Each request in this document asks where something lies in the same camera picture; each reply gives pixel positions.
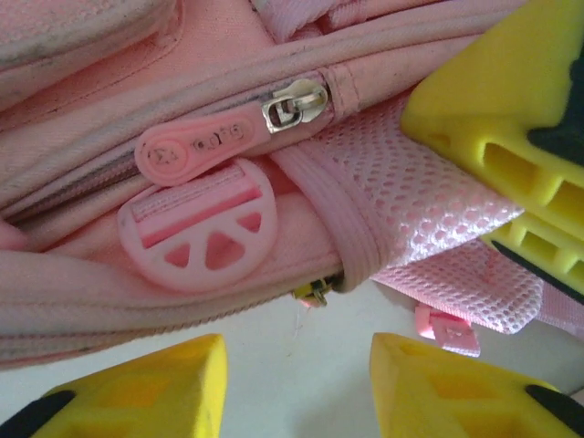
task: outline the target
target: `zipper slider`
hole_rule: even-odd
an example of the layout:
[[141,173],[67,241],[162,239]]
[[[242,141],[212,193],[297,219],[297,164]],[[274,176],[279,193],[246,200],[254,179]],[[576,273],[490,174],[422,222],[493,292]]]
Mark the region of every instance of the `zipper slider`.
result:
[[268,101],[146,130],[134,152],[140,172],[161,186],[186,183],[235,155],[270,141],[273,134],[316,119],[327,107],[327,89],[299,79]]

